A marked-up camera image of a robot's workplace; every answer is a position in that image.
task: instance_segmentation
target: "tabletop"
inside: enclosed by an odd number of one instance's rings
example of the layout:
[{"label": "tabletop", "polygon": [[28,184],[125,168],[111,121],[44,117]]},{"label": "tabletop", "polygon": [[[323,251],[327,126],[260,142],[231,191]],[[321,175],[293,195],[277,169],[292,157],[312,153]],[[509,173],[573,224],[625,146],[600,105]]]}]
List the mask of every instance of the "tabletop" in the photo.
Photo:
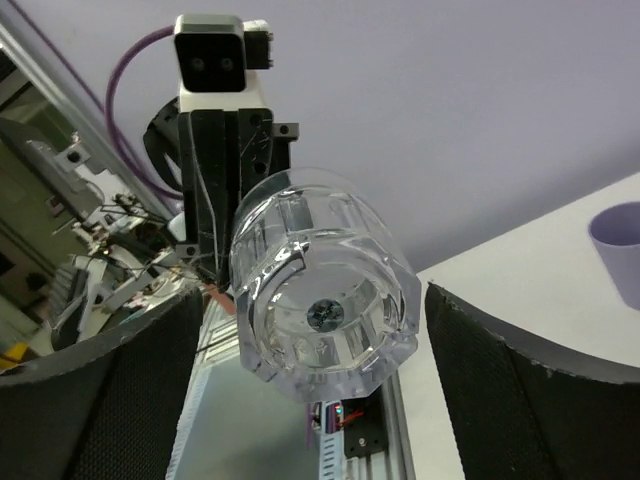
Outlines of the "tabletop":
[{"label": "tabletop", "polygon": [[[640,312],[620,300],[589,239],[602,210],[640,197],[640,174],[418,274],[506,322],[561,345],[640,367]],[[418,480],[464,479],[429,344],[400,368]]]}]

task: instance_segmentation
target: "transparent cup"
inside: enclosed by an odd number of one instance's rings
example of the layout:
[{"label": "transparent cup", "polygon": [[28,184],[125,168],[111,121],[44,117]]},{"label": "transparent cup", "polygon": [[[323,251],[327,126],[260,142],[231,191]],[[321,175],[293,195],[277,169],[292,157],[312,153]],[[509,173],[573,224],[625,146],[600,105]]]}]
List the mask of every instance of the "transparent cup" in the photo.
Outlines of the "transparent cup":
[{"label": "transparent cup", "polygon": [[332,172],[287,170],[243,199],[231,279],[242,364],[295,401],[368,396],[417,349],[420,281]]}]

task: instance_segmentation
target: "camera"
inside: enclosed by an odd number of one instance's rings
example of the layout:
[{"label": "camera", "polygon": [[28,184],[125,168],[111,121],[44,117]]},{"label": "camera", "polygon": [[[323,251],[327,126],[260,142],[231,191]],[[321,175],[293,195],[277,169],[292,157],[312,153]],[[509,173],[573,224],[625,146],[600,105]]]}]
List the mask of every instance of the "camera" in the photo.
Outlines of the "camera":
[{"label": "camera", "polygon": [[247,86],[243,23],[230,15],[182,15],[174,34],[184,88],[242,92]]}]

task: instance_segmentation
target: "purple cup rim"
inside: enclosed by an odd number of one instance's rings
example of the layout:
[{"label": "purple cup rim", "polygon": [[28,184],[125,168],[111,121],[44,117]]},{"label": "purple cup rim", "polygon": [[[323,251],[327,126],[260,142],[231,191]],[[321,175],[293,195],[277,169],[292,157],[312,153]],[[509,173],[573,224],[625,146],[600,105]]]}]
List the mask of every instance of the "purple cup rim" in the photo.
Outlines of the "purple cup rim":
[{"label": "purple cup rim", "polygon": [[591,237],[591,240],[593,242],[595,242],[595,243],[598,243],[598,244],[603,245],[603,246],[608,247],[608,248],[632,249],[632,248],[640,247],[640,242],[634,243],[632,245],[615,245],[613,243],[603,242],[602,240],[598,239],[596,236],[593,235],[593,224],[598,219],[602,218],[603,215],[605,215],[607,213],[610,213],[613,210],[617,210],[618,208],[627,207],[627,206],[630,206],[630,205],[634,205],[634,206],[640,207],[640,200],[634,200],[634,201],[631,201],[631,202],[623,202],[623,203],[618,203],[616,205],[611,205],[610,207],[605,208],[600,213],[598,213],[595,217],[593,217],[591,219],[591,221],[589,222],[589,228],[588,228],[589,237]]}]

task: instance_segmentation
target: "purple cup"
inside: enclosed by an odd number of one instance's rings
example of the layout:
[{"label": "purple cup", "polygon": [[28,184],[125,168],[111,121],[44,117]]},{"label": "purple cup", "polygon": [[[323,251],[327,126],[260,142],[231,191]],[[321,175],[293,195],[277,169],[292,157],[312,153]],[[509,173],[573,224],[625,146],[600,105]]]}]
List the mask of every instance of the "purple cup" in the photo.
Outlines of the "purple cup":
[{"label": "purple cup", "polygon": [[589,224],[589,236],[622,301],[640,310],[640,202],[599,213]]}]

